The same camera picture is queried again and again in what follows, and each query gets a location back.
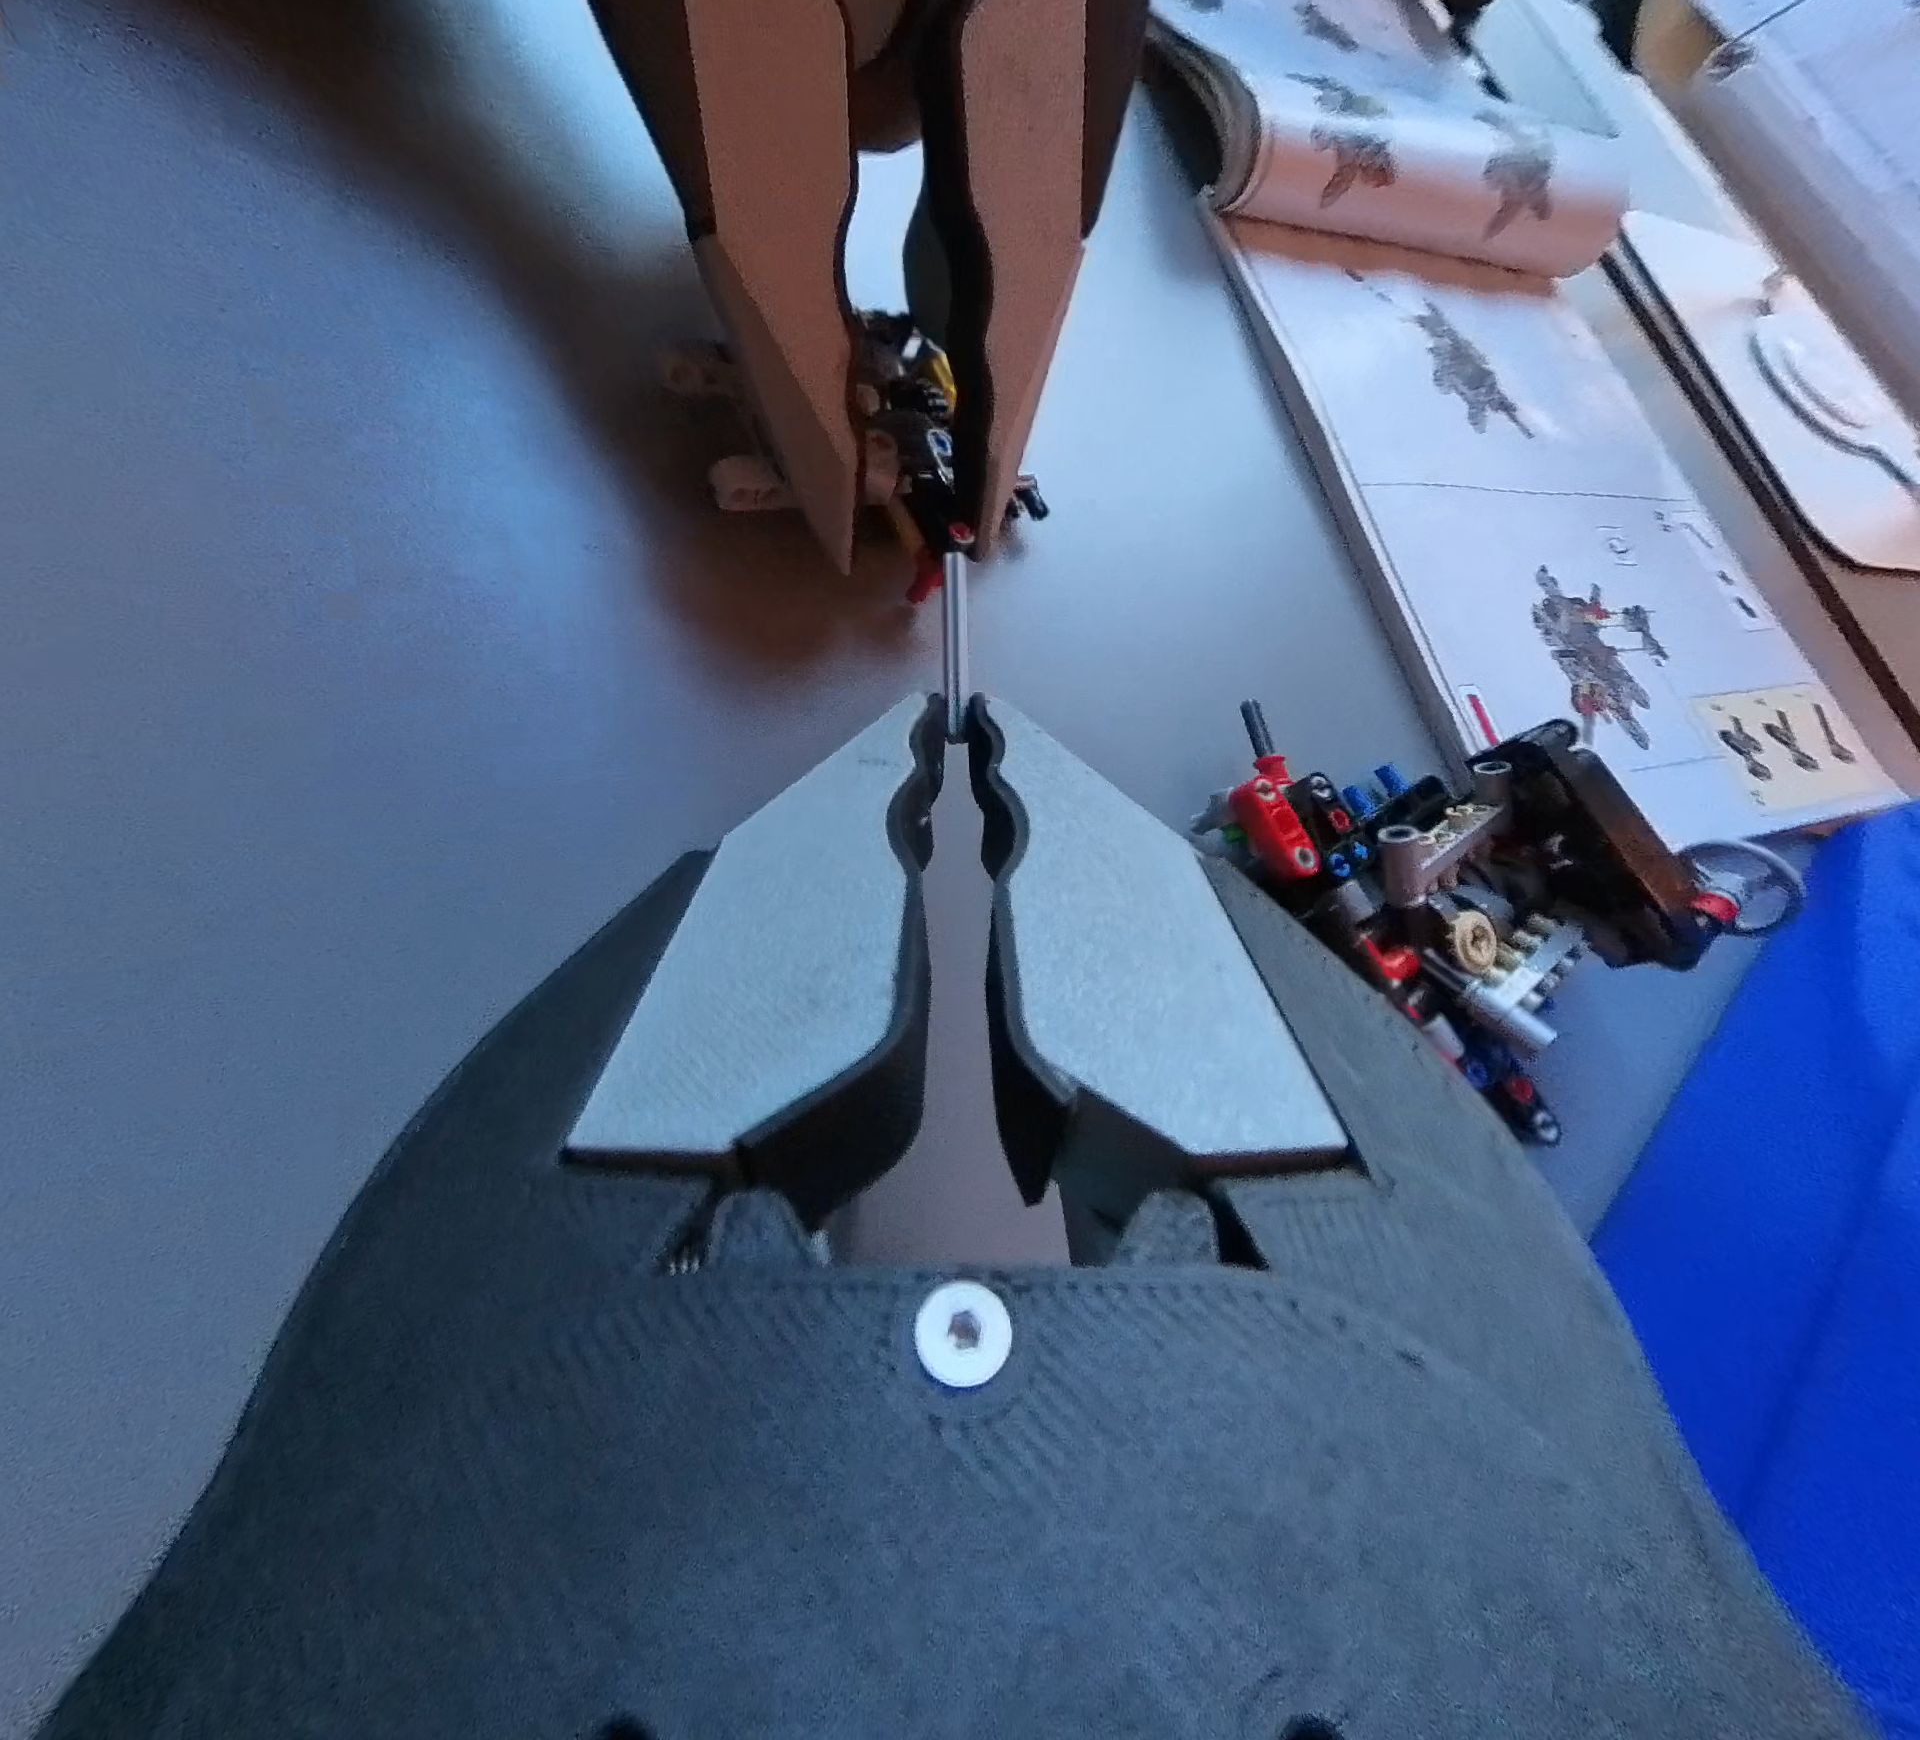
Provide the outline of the open instruction booklet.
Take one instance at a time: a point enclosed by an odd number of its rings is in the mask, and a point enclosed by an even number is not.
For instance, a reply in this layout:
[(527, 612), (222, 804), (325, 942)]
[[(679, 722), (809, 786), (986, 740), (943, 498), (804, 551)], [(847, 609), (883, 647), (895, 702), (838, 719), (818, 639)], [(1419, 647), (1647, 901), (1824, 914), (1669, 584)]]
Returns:
[(1567, 721), (1674, 847), (1900, 809), (1577, 305), (1618, 140), (1491, 88), (1412, 0), (1150, 0), (1206, 221), (1436, 736)]

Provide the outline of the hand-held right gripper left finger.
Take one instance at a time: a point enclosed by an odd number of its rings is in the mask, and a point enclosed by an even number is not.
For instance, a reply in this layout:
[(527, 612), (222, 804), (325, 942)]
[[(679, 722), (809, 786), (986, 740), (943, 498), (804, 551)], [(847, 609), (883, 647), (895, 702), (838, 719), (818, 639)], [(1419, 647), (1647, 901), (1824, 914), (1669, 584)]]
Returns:
[(563, 1152), (780, 1196), (804, 1227), (924, 1106), (934, 699), (910, 694), (704, 856)]

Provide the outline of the blue cloth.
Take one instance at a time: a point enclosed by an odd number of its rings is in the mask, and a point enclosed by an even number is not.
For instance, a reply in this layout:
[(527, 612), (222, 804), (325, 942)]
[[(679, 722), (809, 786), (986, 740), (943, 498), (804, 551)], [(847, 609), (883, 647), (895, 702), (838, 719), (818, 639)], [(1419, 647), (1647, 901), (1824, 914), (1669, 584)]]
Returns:
[(1811, 858), (1591, 1239), (1719, 1511), (1918, 1735), (1918, 811)]

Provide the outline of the cardboard box with paper label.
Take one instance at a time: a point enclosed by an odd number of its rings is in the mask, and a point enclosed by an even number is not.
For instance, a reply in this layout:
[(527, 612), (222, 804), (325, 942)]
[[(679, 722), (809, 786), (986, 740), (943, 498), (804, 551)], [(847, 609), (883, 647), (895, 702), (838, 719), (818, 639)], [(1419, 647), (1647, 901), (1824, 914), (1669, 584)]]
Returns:
[(1918, 0), (1644, 0), (1632, 60), (1774, 246), (1914, 361)]

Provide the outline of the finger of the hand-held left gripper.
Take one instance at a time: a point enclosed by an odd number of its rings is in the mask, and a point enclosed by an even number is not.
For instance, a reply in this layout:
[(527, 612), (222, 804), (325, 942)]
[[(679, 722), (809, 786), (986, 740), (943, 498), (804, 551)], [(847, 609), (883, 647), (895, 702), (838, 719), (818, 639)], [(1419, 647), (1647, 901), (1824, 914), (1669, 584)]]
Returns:
[(838, 0), (683, 0), (683, 14), (712, 211), (696, 257), (804, 520), (850, 573), (862, 462), (846, 18)]
[(994, 551), (1081, 255), (1085, 0), (947, 0), (913, 85), (956, 384), (952, 514)]

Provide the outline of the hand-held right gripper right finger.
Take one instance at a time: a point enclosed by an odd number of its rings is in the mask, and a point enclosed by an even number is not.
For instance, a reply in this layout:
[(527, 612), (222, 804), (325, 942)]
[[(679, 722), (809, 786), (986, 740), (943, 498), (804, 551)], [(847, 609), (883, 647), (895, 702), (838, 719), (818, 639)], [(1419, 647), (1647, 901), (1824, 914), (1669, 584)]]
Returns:
[(1029, 1205), (1347, 1167), (1353, 1144), (1200, 854), (1031, 721), (967, 708), (994, 1118)]

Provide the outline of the small toy brick model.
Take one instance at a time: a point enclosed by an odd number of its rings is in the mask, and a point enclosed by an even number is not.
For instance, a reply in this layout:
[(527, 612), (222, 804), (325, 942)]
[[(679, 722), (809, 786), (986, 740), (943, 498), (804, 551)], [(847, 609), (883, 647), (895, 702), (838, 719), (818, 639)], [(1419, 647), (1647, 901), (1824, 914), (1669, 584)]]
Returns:
[[(957, 532), (952, 430), (956, 384), (947, 353), (905, 313), (855, 315), (852, 364), (854, 431), (862, 448), (862, 503), (885, 515), (910, 562), (903, 598), (920, 608), (946, 579), (931, 542)], [(741, 448), (707, 466), (707, 490), (723, 514), (799, 512), (799, 498), (749, 405), (729, 347), (717, 340), (656, 344), (661, 389), (685, 404), (723, 405)]]

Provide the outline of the large toy brick model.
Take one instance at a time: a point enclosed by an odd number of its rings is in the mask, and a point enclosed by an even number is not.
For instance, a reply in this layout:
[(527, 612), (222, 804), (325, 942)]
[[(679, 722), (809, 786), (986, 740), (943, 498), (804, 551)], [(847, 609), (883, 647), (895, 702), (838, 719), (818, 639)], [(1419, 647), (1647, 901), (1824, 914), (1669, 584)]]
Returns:
[(1806, 904), (1799, 872), (1760, 844), (1671, 848), (1569, 721), (1476, 754), (1460, 786), (1381, 767), (1371, 788), (1291, 768), (1260, 702), (1240, 721), (1250, 774), (1211, 796), (1194, 844), (1344, 961), (1528, 1148), (1562, 1136), (1533, 1063), (1575, 969), (1690, 972)]

